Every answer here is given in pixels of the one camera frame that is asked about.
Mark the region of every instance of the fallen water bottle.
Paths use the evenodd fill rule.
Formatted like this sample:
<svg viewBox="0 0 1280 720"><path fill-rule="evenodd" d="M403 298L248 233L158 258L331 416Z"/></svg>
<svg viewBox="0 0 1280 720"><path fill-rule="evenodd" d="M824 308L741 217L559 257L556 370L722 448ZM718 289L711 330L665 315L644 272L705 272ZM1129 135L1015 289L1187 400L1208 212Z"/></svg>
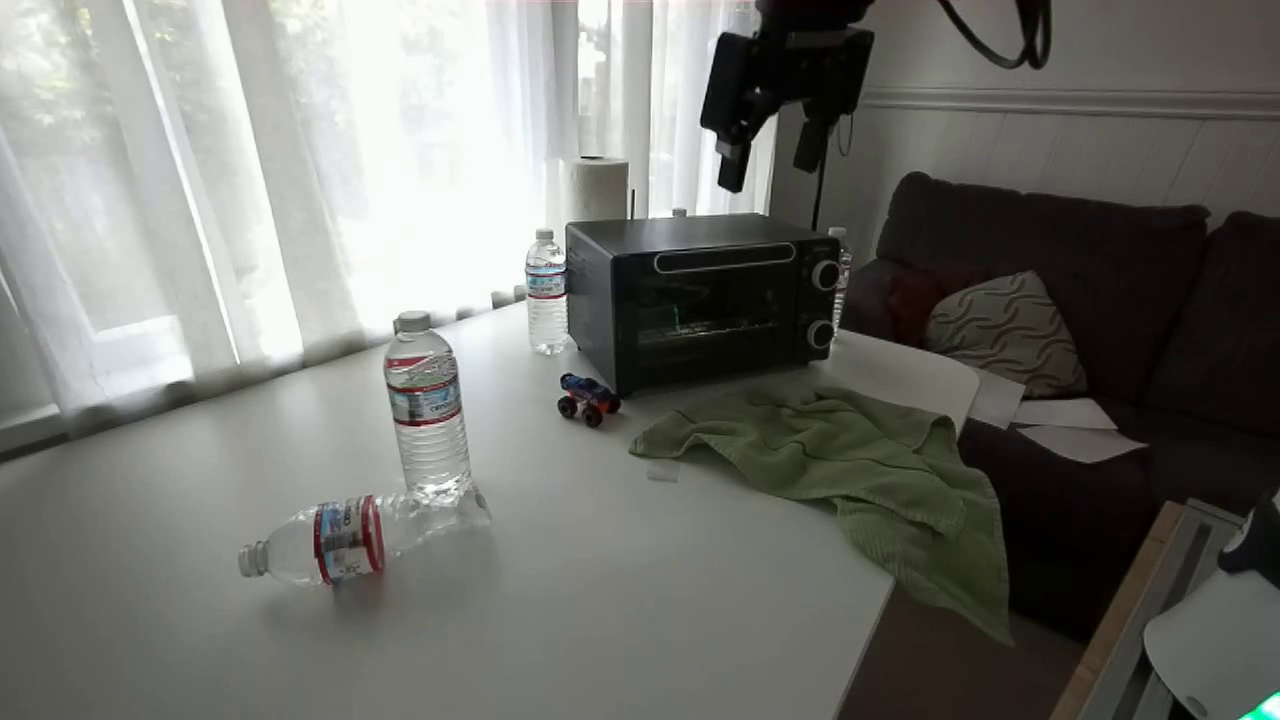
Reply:
<svg viewBox="0 0 1280 720"><path fill-rule="evenodd" d="M484 501L432 505L419 494L347 494L289 515L240 553L240 574L339 582L383 572L427 536L488 524Z"/></svg>

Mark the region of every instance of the brown couch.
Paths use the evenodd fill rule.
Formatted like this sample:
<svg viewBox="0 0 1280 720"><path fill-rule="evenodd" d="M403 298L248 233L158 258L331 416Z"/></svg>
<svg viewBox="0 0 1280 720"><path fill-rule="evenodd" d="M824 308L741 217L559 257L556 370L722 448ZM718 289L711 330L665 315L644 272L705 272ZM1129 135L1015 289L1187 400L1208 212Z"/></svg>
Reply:
<svg viewBox="0 0 1280 720"><path fill-rule="evenodd" d="M1143 451L1072 465L970 422L1004 505L1011 609L1090 636L1162 501L1247 512L1280 488L1280 220L1129 206L903 177L845 329L919 340L978 275L1042 272L1097 397Z"/></svg>

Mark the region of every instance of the sheer curtain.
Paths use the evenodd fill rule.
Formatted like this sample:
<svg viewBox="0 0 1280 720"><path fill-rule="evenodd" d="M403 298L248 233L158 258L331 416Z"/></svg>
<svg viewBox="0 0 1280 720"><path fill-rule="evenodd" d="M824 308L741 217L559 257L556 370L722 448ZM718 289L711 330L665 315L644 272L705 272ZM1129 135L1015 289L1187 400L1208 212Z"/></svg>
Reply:
<svg viewBox="0 0 1280 720"><path fill-rule="evenodd" d="M711 186L696 129L750 0L10 0L0 280L69 427L324 360L521 283L556 165L640 206Z"/></svg>

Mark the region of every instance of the bottle label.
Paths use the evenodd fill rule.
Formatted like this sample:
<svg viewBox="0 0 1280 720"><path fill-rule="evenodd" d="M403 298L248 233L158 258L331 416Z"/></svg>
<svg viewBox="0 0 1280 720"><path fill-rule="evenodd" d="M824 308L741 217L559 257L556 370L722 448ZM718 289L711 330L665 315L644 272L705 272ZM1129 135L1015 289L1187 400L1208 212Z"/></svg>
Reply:
<svg viewBox="0 0 1280 720"><path fill-rule="evenodd" d="M530 298L559 298L566 267L559 264L524 264Z"/></svg>
<svg viewBox="0 0 1280 720"><path fill-rule="evenodd" d="M371 494L315 507L314 553L324 582L383 572L383 524Z"/></svg>
<svg viewBox="0 0 1280 720"><path fill-rule="evenodd" d="M387 387L387 393L391 393L391 419L409 427L443 422L458 410L464 410L458 374L438 387Z"/></svg>

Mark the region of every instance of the plastic water bottle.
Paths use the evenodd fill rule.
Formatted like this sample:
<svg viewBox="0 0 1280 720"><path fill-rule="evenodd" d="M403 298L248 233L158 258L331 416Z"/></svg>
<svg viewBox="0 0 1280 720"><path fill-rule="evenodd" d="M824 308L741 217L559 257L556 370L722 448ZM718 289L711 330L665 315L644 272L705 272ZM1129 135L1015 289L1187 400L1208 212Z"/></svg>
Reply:
<svg viewBox="0 0 1280 720"><path fill-rule="evenodd" d="M240 553L240 574L289 582L339 582L383 572L391 556L427 536L484 524L478 505L438 507L426 494L353 494L289 515L274 536Z"/></svg>
<svg viewBox="0 0 1280 720"><path fill-rule="evenodd" d="M530 342L542 354L566 354L568 320L566 320L566 247L556 233L542 226L524 253L524 289L530 289Z"/></svg>
<svg viewBox="0 0 1280 720"><path fill-rule="evenodd" d="M464 393L427 311L396 315L383 360L403 488L432 505L479 501L470 455Z"/></svg>

